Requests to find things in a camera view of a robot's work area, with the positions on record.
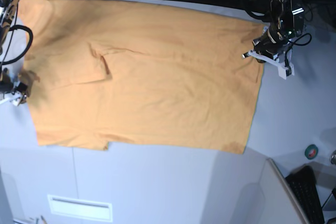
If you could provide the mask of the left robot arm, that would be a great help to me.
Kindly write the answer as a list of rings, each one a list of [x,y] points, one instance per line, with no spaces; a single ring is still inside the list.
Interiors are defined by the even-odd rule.
[[[253,40],[253,51],[272,59],[293,46],[306,46],[312,35],[304,33],[304,9],[302,0],[265,0],[266,13],[256,15],[249,0],[240,0],[244,11],[252,18],[268,23],[269,27]]]

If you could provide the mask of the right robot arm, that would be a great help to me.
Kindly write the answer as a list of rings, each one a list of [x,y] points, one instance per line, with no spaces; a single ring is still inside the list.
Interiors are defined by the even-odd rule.
[[[1,46],[5,43],[8,35],[9,44],[12,43],[14,37],[14,31],[23,30],[28,33],[28,43],[26,48],[20,55],[12,60],[6,60],[9,52],[9,47],[6,50],[1,50],[4,53],[1,59],[1,94],[3,95],[19,95],[20,98],[27,97],[28,86],[21,81],[11,78],[8,73],[8,69],[5,66],[18,62],[30,49],[33,42],[33,32],[30,28],[17,24],[19,0],[1,0]]]

